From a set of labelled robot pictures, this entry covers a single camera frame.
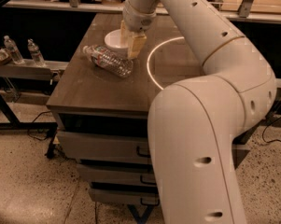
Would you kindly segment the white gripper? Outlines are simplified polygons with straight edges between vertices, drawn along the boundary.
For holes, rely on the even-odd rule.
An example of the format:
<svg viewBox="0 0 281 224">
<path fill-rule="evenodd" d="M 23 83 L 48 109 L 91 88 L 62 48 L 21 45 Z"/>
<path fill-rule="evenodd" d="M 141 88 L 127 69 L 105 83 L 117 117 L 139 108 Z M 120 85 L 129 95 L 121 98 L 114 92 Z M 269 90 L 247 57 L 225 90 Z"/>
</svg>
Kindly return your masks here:
<svg viewBox="0 0 281 224">
<path fill-rule="evenodd" d="M 123 46 L 128 44 L 127 57 L 129 59 L 136 58 L 144 47 L 147 36 L 141 31 L 150 28 L 156 17 L 156 6 L 156 0 L 125 1 L 122 11 L 123 21 L 120 24 L 120 43 Z"/>
</svg>

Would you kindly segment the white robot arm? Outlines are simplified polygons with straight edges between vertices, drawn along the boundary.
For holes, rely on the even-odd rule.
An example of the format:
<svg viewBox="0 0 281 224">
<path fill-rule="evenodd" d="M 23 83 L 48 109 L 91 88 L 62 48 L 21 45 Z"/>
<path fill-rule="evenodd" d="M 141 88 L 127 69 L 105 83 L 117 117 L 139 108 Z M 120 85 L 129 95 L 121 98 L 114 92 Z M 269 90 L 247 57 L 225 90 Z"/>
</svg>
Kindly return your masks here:
<svg viewBox="0 0 281 224">
<path fill-rule="evenodd" d="M 158 4 L 204 70 L 164 88 L 149 109 L 148 144 L 165 224 L 246 224 L 232 141 L 272 107 L 274 71 L 206 0 L 126 0 L 126 28 L 146 31 Z"/>
</svg>

